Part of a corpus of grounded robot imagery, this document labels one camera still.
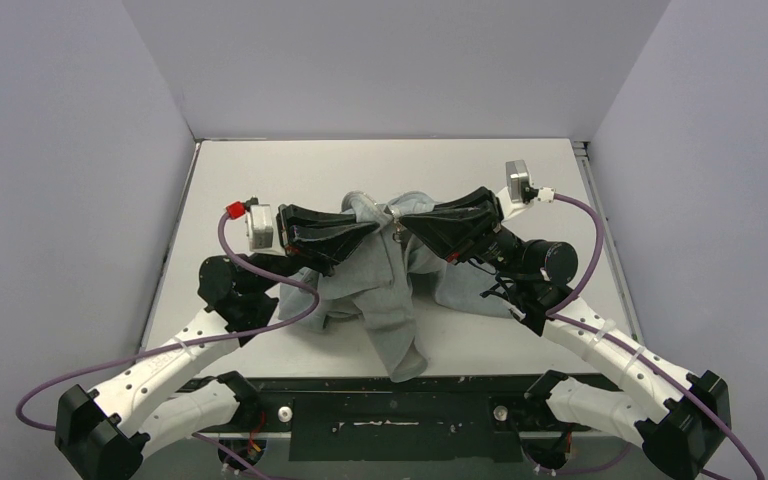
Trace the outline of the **silver zipper pull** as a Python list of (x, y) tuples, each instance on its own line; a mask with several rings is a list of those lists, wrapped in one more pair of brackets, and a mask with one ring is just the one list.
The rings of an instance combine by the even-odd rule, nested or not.
[(392, 239), (399, 244), (403, 242), (403, 227), (398, 216), (393, 217)]

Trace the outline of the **grey zip-up jacket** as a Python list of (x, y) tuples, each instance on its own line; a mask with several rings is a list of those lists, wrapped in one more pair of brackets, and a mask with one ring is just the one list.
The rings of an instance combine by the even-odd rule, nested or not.
[(385, 204), (360, 191), (347, 193), (343, 212), (378, 228), (364, 238), (333, 275), (310, 269), (295, 279), (317, 289), (317, 308), (302, 325), (322, 332), (332, 319), (359, 316), (390, 379), (404, 382), (423, 373), (428, 359), (417, 333), (412, 282), (425, 278), (440, 306), (475, 315), (504, 318), (510, 311), (499, 298), (481, 297), (494, 281), (469, 264), (451, 265), (406, 233), (396, 239), (395, 219), (401, 214), (427, 213), (435, 201), (422, 192), (408, 192)]

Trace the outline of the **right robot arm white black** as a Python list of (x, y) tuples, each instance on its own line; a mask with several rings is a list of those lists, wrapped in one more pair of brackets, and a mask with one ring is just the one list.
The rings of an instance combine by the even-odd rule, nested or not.
[(527, 391), (526, 414), (536, 426), (556, 422), (595, 429), (639, 447), (673, 479), (700, 476), (730, 425), (726, 383), (672, 364), (639, 344), (580, 296), (586, 277), (566, 242), (524, 240), (506, 228), (513, 213), (496, 195), (478, 189), (397, 223), (452, 264), (491, 266), (512, 316), (539, 337), (559, 345), (601, 373), (604, 390), (557, 371)]

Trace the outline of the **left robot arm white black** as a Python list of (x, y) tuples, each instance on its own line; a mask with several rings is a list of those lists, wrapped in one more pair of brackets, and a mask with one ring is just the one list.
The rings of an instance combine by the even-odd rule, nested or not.
[(229, 205), (219, 224), (236, 219), (246, 223), (250, 251), (235, 253), (219, 235), (221, 254), (199, 270), (204, 305), (194, 317), (161, 346), (116, 361), (116, 376), (90, 388), (73, 385), (59, 398), (55, 444), (81, 478), (129, 479), (147, 457), (188, 435), (226, 423), (251, 427), (258, 396), (241, 374), (219, 375), (189, 393), (185, 384), (255, 336), (281, 328), (273, 287), (308, 296), (292, 322), (311, 315), (320, 291), (298, 273), (332, 274), (378, 229), (352, 214), (294, 205), (272, 210), (255, 201)]

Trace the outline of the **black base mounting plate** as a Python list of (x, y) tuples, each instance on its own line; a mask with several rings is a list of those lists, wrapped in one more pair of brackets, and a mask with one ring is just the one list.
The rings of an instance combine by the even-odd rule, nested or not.
[(209, 428), (225, 438), (287, 440), (292, 461), (519, 462), (535, 442), (560, 451), (561, 423), (527, 399), (537, 375), (254, 378), (253, 407)]

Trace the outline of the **aluminium rail frame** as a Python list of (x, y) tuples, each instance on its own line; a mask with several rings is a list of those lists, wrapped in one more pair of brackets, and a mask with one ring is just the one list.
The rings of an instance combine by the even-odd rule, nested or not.
[(645, 340), (642, 335), (637, 311), (632, 300), (631, 292), (621, 264), (620, 256), (616, 249), (615, 239), (610, 230), (607, 214), (603, 208), (603, 202), (600, 199), (595, 177), (592, 170), (592, 162), (589, 155), (589, 143), (586, 141), (571, 140), (573, 155), (577, 161), (580, 175), (583, 180), (584, 189), (588, 196), (590, 205), (598, 213), (605, 231), (603, 255), (611, 270), (620, 303), (622, 305), (625, 318), (630, 326), (630, 337), (637, 343), (644, 345)]

